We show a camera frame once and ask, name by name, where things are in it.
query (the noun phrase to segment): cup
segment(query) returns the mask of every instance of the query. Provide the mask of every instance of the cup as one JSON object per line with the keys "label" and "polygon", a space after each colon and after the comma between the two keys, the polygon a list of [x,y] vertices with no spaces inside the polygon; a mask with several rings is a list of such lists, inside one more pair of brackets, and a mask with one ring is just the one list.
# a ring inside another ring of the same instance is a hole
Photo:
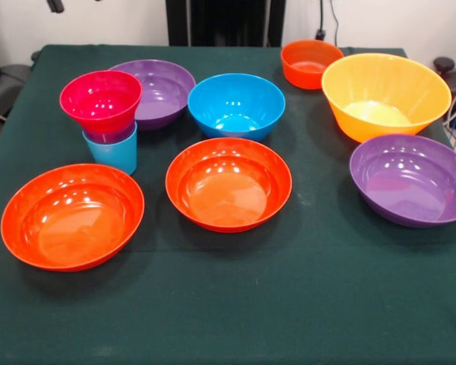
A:
{"label": "cup", "polygon": [[112,144],[132,134],[141,96],[142,84],[134,75],[105,70],[90,72],[69,82],[59,102],[90,141]]}
{"label": "cup", "polygon": [[83,137],[97,163],[115,167],[128,175],[137,169],[137,124],[133,133],[123,141],[105,144],[91,141],[83,131]]}
{"label": "cup", "polygon": [[90,132],[83,129],[84,135],[95,143],[112,144],[127,139],[135,130],[135,120],[133,119],[129,125],[113,132]]}

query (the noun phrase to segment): plastic bowl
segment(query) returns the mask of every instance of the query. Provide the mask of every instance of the plastic bowl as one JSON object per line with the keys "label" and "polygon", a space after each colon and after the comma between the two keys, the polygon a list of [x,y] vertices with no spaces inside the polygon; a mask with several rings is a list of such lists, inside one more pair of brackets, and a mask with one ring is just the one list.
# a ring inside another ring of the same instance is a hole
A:
{"label": "plastic bowl", "polygon": [[166,190],[188,219],[221,233],[268,221],[292,189],[289,167],[270,148],[242,138],[194,144],[170,164]]}
{"label": "plastic bowl", "polygon": [[404,57],[363,53],[340,59],[322,77],[341,130],[358,142],[379,135],[415,135],[451,104],[448,85]]}
{"label": "plastic bowl", "polygon": [[80,271],[112,258],[143,214],[141,188],[126,173],[88,163],[64,166],[32,179],[11,198],[2,238],[29,265]]}
{"label": "plastic bowl", "polygon": [[286,108],[282,91],[270,81],[247,74],[203,80],[189,94],[188,108],[208,137],[267,137]]}
{"label": "plastic bowl", "polygon": [[173,122],[188,105],[196,85],[188,70],[159,59],[140,59],[116,65],[112,70],[128,72],[142,83],[142,98],[135,112],[138,129],[151,131]]}
{"label": "plastic bowl", "polygon": [[325,69],[343,53],[322,40],[297,40],[282,48],[280,57],[283,75],[292,85],[315,90],[321,88]]}
{"label": "plastic bowl", "polygon": [[108,135],[117,131],[124,131],[128,137],[131,134],[128,127],[135,127],[132,123],[141,95],[142,85],[136,77],[123,71],[106,70],[75,78],[62,90],[59,102],[65,113],[78,122],[90,138],[91,133]]}
{"label": "plastic bowl", "polygon": [[353,152],[353,181],[381,216],[408,227],[456,221],[456,153],[428,138],[386,135]]}

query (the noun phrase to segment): magenta bowl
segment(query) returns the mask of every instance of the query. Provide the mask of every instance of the magenta bowl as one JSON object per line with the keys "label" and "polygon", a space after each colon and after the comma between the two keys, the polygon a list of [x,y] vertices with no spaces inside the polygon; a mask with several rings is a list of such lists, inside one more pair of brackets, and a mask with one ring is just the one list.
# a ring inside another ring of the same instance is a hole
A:
{"label": "magenta bowl", "polygon": [[179,117],[188,105],[188,95],[196,85],[188,70],[159,59],[139,59],[113,66],[128,72],[142,83],[142,98],[135,112],[138,129],[160,129]]}
{"label": "magenta bowl", "polygon": [[456,153],[416,135],[384,135],[358,146],[353,181],[381,216],[407,227],[456,221]]}

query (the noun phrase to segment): orange bowl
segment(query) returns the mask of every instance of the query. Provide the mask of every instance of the orange bowl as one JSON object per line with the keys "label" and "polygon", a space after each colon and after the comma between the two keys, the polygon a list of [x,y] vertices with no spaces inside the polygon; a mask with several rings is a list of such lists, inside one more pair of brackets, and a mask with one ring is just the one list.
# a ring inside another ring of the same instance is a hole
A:
{"label": "orange bowl", "polygon": [[50,170],[29,181],[2,215],[2,239],[17,259],[80,271],[112,258],[137,230],[144,195],[126,173],[99,164]]}
{"label": "orange bowl", "polygon": [[280,57],[283,75],[292,85],[315,90],[321,88],[324,70],[343,53],[322,40],[297,40],[282,48]]}
{"label": "orange bowl", "polygon": [[221,233],[243,232],[268,221],[285,205],[291,189],[282,157],[243,138],[194,144],[166,174],[174,206],[196,224]]}
{"label": "orange bowl", "polygon": [[322,77],[341,130],[364,142],[379,135],[415,135],[451,105],[448,85],[433,70],[380,53],[347,56]]}

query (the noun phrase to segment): blue cup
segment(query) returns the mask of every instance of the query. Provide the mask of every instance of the blue cup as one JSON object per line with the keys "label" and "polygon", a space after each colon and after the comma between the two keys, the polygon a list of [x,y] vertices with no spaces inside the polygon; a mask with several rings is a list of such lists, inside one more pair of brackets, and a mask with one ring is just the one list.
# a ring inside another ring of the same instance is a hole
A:
{"label": "blue cup", "polygon": [[83,137],[97,163],[115,167],[128,175],[137,169],[137,124],[133,133],[126,139],[112,144],[91,141],[83,132]]}

